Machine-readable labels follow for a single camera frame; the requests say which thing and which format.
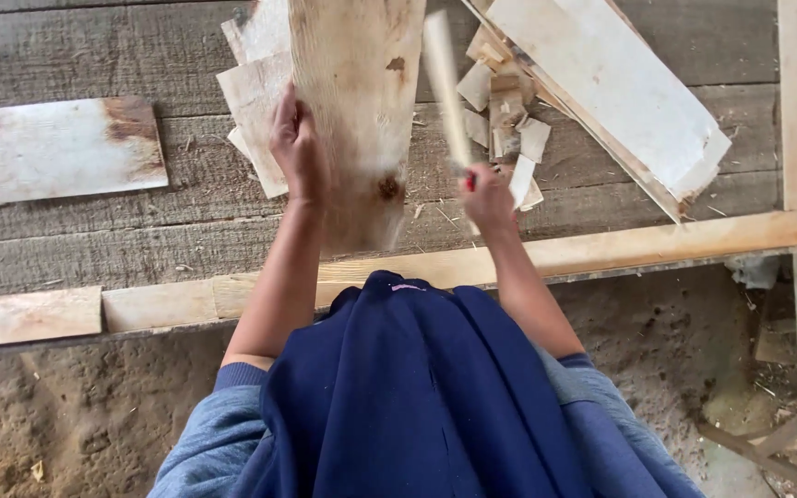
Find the dirt floor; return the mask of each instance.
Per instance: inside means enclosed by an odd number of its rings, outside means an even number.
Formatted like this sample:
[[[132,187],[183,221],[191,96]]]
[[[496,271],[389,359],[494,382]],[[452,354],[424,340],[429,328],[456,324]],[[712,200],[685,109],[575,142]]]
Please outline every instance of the dirt floor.
[[[757,468],[695,428],[706,416],[735,433],[757,431],[797,395],[794,382],[773,396],[752,382],[763,369],[751,360],[757,296],[724,267],[552,289],[596,366],[709,496],[775,496]],[[0,496],[145,495],[212,387],[228,335],[0,356]],[[30,470],[39,461],[41,482]]]

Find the person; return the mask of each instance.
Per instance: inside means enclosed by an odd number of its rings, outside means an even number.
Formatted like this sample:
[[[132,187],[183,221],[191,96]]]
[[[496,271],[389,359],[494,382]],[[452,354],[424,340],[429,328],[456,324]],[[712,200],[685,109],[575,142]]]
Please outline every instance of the person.
[[[500,175],[459,186],[497,272],[435,289],[376,271],[314,322],[330,166],[292,84],[270,149],[275,241],[149,496],[702,496],[595,369],[520,240]]]

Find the hand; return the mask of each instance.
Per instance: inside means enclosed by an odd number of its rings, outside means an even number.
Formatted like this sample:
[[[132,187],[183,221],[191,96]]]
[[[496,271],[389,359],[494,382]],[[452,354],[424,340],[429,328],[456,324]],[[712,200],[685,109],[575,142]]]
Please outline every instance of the hand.
[[[330,166],[315,131],[313,111],[297,100],[294,82],[288,83],[275,108],[269,151],[288,182],[289,201],[326,207],[331,192]]]
[[[468,168],[476,175],[475,191],[467,188],[466,178],[459,179],[459,197],[467,216],[476,224],[487,240],[500,234],[518,235],[513,213],[514,201],[504,175],[495,173],[485,164]]]

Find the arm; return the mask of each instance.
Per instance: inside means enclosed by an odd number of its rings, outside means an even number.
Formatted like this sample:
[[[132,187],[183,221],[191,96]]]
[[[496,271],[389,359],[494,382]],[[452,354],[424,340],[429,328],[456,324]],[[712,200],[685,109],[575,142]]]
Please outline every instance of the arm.
[[[268,369],[289,334],[313,323],[330,169],[309,107],[289,84],[275,111],[270,151],[288,182],[288,206],[222,365]]]
[[[461,186],[460,196],[491,251],[503,309],[531,341],[552,357],[584,353],[568,318],[524,250],[509,188],[483,164],[472,165],[470,169],[476,174],[476,190],[470,192]]]

